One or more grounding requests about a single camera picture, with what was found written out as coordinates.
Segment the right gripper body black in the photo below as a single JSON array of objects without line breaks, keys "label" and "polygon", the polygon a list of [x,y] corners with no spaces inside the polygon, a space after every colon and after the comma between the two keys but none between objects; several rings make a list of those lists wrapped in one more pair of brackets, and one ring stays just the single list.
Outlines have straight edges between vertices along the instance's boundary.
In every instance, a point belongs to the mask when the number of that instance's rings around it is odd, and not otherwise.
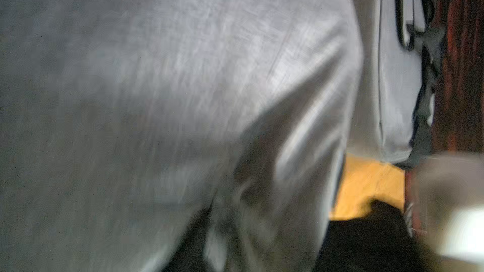
[{"label": "right gripper body black", "polygon": [[372,200],[363,217],[333,220],[314,271],[427,271],[396,207]]}]

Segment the grey laptop sleeve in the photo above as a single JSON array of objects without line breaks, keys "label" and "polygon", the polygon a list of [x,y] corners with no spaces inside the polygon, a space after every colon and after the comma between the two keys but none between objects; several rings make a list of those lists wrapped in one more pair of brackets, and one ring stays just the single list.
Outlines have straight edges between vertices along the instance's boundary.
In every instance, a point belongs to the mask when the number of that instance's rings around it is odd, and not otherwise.
[{"label": "grey laptop sleeve", "polygon": [[2,271],[311,271],[353,0],[1,0]]}]

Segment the grey bag with straps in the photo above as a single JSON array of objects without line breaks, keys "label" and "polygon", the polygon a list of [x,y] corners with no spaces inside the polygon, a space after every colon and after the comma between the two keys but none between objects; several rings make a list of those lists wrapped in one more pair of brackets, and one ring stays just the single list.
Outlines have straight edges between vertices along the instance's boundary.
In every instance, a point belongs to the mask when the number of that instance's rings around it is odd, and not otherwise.
[{"label": "grey bag with straps", "polygon": [[354,0],[364,64],[348,142],[351,154],[414,167],[431,153],[443,26],[437,0]]}]

